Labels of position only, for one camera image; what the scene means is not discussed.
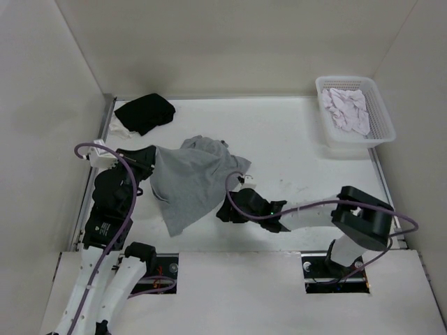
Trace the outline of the grey tank top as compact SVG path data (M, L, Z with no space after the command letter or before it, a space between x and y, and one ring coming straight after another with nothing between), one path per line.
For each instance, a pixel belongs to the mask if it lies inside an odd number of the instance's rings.
M226 178L246 173L251 161L230 153L223 140L197 135L179 149L156 148L149 178L171 237L180 235L219 205L226 196Z

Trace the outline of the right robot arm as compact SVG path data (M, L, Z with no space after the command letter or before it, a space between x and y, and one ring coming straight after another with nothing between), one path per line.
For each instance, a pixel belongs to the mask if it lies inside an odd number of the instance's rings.
M254 189L243 188L227 192L216 217L234 224L251 221L271 233L334 226L342 236L330 242L323 264L315 270L344 279L354 274L354 264L366 251L387 250L392 211L387 203L352 186L342 187L334 199L300 205L269 202Z

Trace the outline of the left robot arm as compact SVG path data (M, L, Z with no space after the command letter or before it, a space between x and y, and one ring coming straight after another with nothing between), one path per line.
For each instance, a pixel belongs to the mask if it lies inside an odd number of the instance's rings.
M81 143L78 158L102 171L95 177L93 207L82 238L81 264L69 301L54 334L109 334L132 289L156 272L156 249L125 244L140 182L154 169L156 147L135 151Z

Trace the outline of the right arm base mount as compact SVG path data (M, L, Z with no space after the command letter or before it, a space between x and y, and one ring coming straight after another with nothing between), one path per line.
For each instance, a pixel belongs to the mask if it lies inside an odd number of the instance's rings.
M344 267L329 260L325 253L304 253L302 270L307 294L369 294L369 283L359 257L351 266Z

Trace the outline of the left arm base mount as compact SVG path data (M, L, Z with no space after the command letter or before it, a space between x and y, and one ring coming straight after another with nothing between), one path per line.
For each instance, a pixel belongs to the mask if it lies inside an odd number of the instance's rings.
M169 288L157 294L175 294L177 286L171 287L177 280L179 272L179 254L162 253L158 254L154 264L146 271L143 277L137 282L131 294L149 291L154 294L155 290Z

